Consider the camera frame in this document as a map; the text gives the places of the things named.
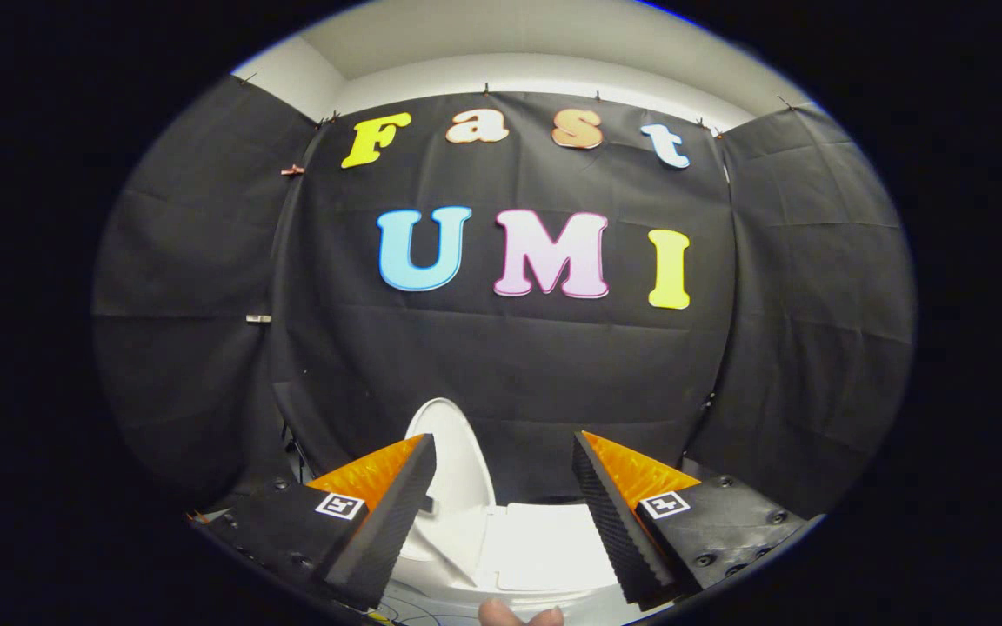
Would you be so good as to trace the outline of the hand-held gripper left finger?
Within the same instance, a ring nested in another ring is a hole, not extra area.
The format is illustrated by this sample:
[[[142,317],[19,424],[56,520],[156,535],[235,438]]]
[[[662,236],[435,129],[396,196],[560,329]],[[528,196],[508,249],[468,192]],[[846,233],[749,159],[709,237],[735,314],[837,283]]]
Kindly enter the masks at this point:
[[[273,480],[194,527],[291,593],[366,613],[382,601],[436,468],[434,437],[421,433],[307,483]]]

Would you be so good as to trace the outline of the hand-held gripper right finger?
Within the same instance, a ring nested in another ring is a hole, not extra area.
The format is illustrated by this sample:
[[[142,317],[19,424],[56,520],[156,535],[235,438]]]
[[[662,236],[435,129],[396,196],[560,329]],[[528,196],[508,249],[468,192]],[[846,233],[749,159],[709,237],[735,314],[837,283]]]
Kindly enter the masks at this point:
[[[808,530],[734,476],[689,476],[588,431],[574,435],[571,468],[624,598],[640,609],[724,585]]]

